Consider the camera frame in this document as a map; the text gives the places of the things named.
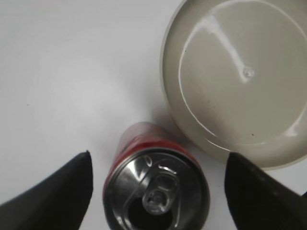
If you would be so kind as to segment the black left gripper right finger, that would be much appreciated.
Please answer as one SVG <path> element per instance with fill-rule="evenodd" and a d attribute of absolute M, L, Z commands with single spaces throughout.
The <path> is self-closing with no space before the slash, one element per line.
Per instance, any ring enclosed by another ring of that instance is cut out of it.
<path fill-rule="evenodd" d="M 238 230 L 305 230 L 307 195 L 298 195 L 239 153 L 230 153 L 224 192 Z"/>

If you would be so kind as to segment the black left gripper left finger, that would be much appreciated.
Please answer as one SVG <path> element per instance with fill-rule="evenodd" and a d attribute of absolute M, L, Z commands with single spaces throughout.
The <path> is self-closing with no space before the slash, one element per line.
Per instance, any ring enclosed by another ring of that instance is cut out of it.
<path fill-rule="evenodd" d="M 0 206 L 2 230 L 78 230 L 93 193 L 90 152 Z"/>

